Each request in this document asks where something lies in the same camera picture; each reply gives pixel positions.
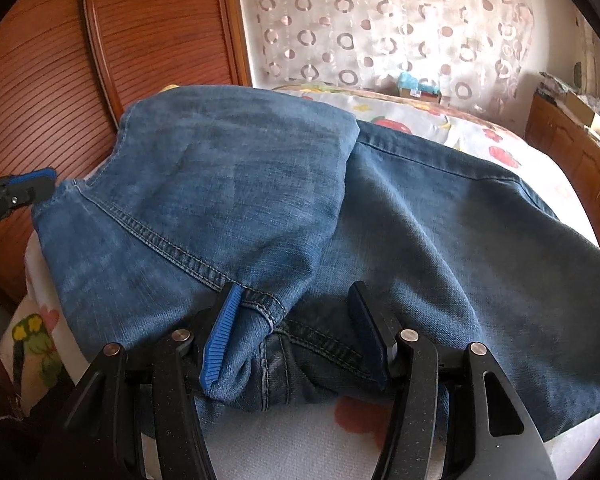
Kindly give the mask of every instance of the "bedsheet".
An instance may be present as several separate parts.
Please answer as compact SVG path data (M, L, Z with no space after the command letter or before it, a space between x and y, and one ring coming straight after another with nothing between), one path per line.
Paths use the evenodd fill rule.
M350 110L362 120L426 137L505 166L522 177L562 222L596 243L584 210L562 171L548 157L495 124L438 105L371 92L319 85L286 86L280 91L327 102ZM62 316L35 234L27 247L26 267L27 297L0 343L0 357L12 378L14 342L26 343L22 363L25 411L53 385L61 366L74 381L88 366ZM210 430L209 453L219 479L370 478L389 415L388 406L348 397L260 414L233 412ZM558 477L568 478L599 437L600 414L547 443ZM149 438L143 442L148 472L159 478L155 442ZM429 478L440 477L443 455L443 444L436 442Z

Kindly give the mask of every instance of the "wooden nightstand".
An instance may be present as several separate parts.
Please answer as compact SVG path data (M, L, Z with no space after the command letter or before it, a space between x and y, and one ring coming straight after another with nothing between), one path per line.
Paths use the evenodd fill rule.
M600 244L600 145L538 94L531 106L525 140L564 171Z

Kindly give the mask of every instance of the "patterned curtain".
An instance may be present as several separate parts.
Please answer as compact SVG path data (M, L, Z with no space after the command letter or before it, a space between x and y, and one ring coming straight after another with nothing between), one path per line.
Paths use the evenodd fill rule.
M499 116L534 26L529 0L243 0L256 17L255 78L382 90L401 71L452 106Z

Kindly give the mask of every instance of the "metal screw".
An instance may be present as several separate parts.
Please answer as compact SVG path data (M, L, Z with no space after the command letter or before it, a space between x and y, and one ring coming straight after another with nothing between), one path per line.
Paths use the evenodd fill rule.
M173 339L174 341L182 342L189 339L190 335L191 332L189 332L189 330L187 330L186 328L179 328L173 331L173 333L171 334L171 339Z
M409 328L402 330L402 332L400 332L400 337L410 343L415 343L420 338L415 330L411 330Z
M112 355L115 355L118 352L120 352L120 345L118 343L109 343L104 345L102 351L104 352L104 355L108 355L109 357L111 357Z
M471 343L469 348L476 355L487 355L487 347L482 343Z

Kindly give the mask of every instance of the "denim fabric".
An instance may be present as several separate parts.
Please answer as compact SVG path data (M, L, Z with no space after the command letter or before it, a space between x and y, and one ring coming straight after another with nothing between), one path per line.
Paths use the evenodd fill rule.
M346 309L364 280L404 326L489 346L545 440L600 411L600 250L509 171L329 105L158 94L33 218L87 358L183 325L231 280L245 293L211 399L373 393Z

